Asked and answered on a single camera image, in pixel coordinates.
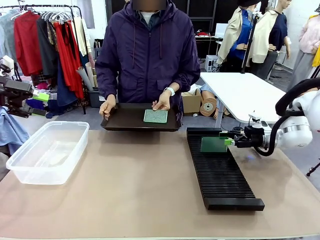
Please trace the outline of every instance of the gray pants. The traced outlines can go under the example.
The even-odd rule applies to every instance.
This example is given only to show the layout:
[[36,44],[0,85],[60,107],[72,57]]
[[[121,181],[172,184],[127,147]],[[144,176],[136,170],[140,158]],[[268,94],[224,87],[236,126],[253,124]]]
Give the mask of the gray pants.
[[309,76],[313,68],[312,63],[314,61],[314,58],[315,55],[304,53],[303,51],[299,50],[292,72],[292,79],[287,91],[292,89],[295,85],[305,80]]

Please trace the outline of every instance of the white watch strap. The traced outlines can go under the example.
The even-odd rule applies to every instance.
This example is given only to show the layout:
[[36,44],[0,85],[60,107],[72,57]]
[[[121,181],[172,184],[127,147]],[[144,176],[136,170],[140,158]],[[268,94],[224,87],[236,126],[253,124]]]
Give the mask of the white watch strap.
[[165,90],[169,90],[170,92],[171,92],[171,96],[174,96],[176,93],[175,93],[175,90],[172,88],[172,87],[166,87],[165,89],[164,89],[164,91]]

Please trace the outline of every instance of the jacket zipper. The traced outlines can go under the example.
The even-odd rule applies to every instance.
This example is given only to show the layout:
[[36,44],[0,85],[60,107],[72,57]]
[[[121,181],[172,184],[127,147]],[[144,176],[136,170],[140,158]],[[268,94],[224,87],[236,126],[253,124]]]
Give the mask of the jacket zipper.
[[149,76],[149,58],[150,58],[150,39],[151,39],[151,31],[149,31],[148,38],[148,54],[146,59],[146,74],[145,74],[145,89],[144,89],[144,99],[147,101],[148,98],[148,76]]

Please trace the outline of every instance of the black rack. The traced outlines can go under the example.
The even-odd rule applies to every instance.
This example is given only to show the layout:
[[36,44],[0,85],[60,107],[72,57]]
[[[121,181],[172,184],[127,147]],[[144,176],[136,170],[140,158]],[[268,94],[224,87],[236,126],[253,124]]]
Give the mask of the black rack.
[[194,169],[208,210],[263,211],[231,152],[201,152],[202,137],[218,137],[220,128],[188,128]]
[[[79,57],[81,59],[81,52],[80,52],[80,48],[79,48],[79,41],[78,41],[78,34],[77,34],[77,31],[76,31],[76,24],[75,24],[75,17],[74,17],[74,11],[73,11],[73,8],[77,8],[79,10],[79,13],[80,13],[80,17],[82,19],[82,13],[81,13],[81,9],[80,7],[76,6],[76,5],[73,5],[73,6],[70,6],[70,5],[49,5],[49,4],[38,4],[38,5],[35,5],[35,4],[26,4],[26,5],[12,5],[12,6],[0,6],[0,9],[5,9],[5,8],[19,8],[19,9],[27,9],[27,8],[69,8],[70,11],[71,11],[71,16],[72,16],[72,22],[73,22],[73,27],[74,27],[74,32],[75,32],[75,39],[76,39],[76,42],[77,42],[77,47],[78,47],[78,53],[79,53]],[[84,42],[85,42],[85,52],[86,52],[86,55],[88,56],[88,48],[87,48],[87,38],[86,38],[86,33],[85,33],[85,29],[82,28],[82,31],[83,31],[83,36],[84,36]],[[84,94],[85,94],[85,98],[86,98],[86,86],[84,85],[83,81],[82,81],[82,84],[83,84],[83,88],[84,88]],[[81,103],[82,105],[82,108],[83,108],[83,114],[86,114],[86,107],[85,107],[85,101],[80,101],[79,102]]]

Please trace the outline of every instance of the blue shirt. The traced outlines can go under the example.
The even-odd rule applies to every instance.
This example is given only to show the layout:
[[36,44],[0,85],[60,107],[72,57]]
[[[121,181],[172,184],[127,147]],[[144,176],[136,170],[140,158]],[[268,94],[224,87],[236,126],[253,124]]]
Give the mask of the blue shirt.
[[237,41],[233,44],[233,46],[230,49],[230,52],[228,54],[228,57],[237,57],[239,59],[245,58],[246,51],[244,50],[238,50],[237,45],[239,44],[248,44],[249,36],[251,29],[253,25],[251,24],[251,21],[248,19],[248,12],[245,9],[241,9],[242,11],[242,27],[241,27],[241,33]]
[[287,17],[283,13],[277,12],[274,26],[270,32],[269,44],[276,47],[277,51],[280,51],[285,44],[285,37],[288,36]]

